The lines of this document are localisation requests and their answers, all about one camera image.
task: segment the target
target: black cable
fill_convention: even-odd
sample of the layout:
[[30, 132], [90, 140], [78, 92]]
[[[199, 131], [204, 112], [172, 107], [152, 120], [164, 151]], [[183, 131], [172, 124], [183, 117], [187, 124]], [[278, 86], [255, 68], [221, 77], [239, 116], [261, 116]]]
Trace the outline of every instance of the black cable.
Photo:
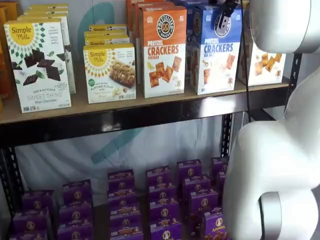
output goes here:
[[242, 42], [243, 42], [243, 54], [244, 54], [244, 68], [245, 68], [245, 91], [246, 91], [246, 106], [248, 108], [248, 119], [251, 123], [250, 115], [250, 103], [249, 103], [249, 85], [248, 85], [248, 68], [247, 68], [247, 51], [246, 51], [246, 39], [245, 39], [245, 15], [244, 15], [244, 4], [241, 0], [241, 16], [242, 16]]

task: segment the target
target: blue cracker box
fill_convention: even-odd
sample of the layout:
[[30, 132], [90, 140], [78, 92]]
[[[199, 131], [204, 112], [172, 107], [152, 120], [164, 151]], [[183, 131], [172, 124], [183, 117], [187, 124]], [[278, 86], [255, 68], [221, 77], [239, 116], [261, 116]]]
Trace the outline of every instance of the blue cracker box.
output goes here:
[[190, 83], [198, 95], [234, 89], [241, 31], [240, 7], [223, 19], [219, 5], [193, 8]]
[[72, 202], [60, 207], [59, 222], [61, 224], [87, 218], [93, 218], [92, 202], [90, 201]]
[[130, 225], [141, 222], [141, 213], [138, 203], [133, 203], [122, 207], [110, 208], [110, 226]]
[[177, 187], [171, 182], [149, 186], [149, 200], [177, 198]]

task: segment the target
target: sweet thins box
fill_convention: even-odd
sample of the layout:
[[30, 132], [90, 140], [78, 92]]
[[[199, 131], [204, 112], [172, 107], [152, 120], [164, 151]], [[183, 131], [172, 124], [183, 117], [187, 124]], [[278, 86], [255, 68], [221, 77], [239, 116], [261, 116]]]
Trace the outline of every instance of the sweet thins box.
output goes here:
[[62, 205], [59, 210], [60, 223], [85, 220], [93, 217], [92, 203], [89, 201], [72, 202]]
[[177, 198], [177, 188], [171, 182], [149, 186], [149, 200]]
[[178, 218], [179, 203], [175, 198], [162, 198], [150, 202], [150, 220]]
[[134, 189], [135, 175], [132, 169], [108, 173], [109, 192], [120, 189]]
[[110, 226], [130, 225], [141, 222], [139, 204], [134, 203], [129, 206], [110, 208]]
[[182, 185], [182, 197], [187, 200], [191, 192], [209, 189], [211, 180], [207, 174], [185, 178]]
[[139, 22], [144, 97], [184, 93], [187, 10], [142, 7]]
[[4, 29], [22, 113], [71, 107], [61, 20], [8, 21]]
[[178, 218], [168, 218], [150, 222], [151, 240], [181, 240], [182, 224]]
[[110, 227], [110, 240], [143, 240], [144, 233], [141, 223], [134, 223], [126, 226]]
[[64, 204], [70, 204], [72, 202], [79, 201], [92, 202], [90, 179], [63, 185], [62, 195]]
[[199, 159], [179, 161], [176, 163], [176, 168], [178, 171], [179, 184], [182, 184], [186, 178], [202, 176], [202, 163]]
[[168, 165], [146, 171], [146, 181], [148, 186], [172, 182], [171, 170]]
[[190, 193], [189, 214], [210, 210], [218, 206], [218, 192], [214, 189], [201, 189]]
[[241, 8], [231, 17], [219, 5], [193, 8], [191, 85], [198, 95], [233, 90], [238, 65]]

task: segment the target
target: pretzel crackers box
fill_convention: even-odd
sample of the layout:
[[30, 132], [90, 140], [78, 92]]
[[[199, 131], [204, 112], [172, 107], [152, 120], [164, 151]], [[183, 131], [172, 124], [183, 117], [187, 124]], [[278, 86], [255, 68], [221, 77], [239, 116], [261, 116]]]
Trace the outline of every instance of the pretzel crackers box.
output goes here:
[[260, 50], [255, 44], [250, 28], [250, 4], [245, 6], [244, 11], [244, 34], [246, 54], [241, 41], [240, 64], [237, 76], [246, 84], [246, 66], [248, 72], [248, 85], [279, 84], [284, 74], [286, 55], [281, 53], [269, 53]]
[[198, 95], [233, 90], [238, 64], [242, 19], [237, 7], [231, 17], [219, 5], [193, 9], [191, 85]]
[[84, 46], [83, 56], [89, 104], [136, 99], [132, 43]]
[[186, 8], [142, 7], [139, 21], [144, 97], [184, 93]]

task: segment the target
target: orange cracker box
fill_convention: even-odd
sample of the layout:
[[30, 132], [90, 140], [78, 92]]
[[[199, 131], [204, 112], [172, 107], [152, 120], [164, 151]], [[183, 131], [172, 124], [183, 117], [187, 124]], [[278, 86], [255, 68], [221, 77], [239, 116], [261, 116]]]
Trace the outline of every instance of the orange cracker box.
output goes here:
[[142, 7], [139, 21], [144, 97], [184, 93], [187, 9]]

